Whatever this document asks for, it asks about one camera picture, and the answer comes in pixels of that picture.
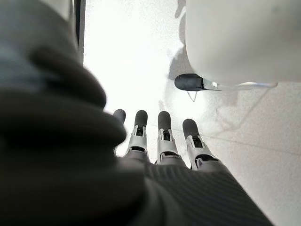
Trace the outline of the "robot left hand dark palm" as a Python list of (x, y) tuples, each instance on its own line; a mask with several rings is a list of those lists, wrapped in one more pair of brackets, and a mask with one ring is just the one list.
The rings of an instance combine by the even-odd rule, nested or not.
[(158, 115), (158, 158), (137, 112), (124, 157), (126, 114), (78, 53), (71, 0), (0, 3), (0, 223), (3, 226), (269, 226), (186, 119), (191, 166), (168, 112)]

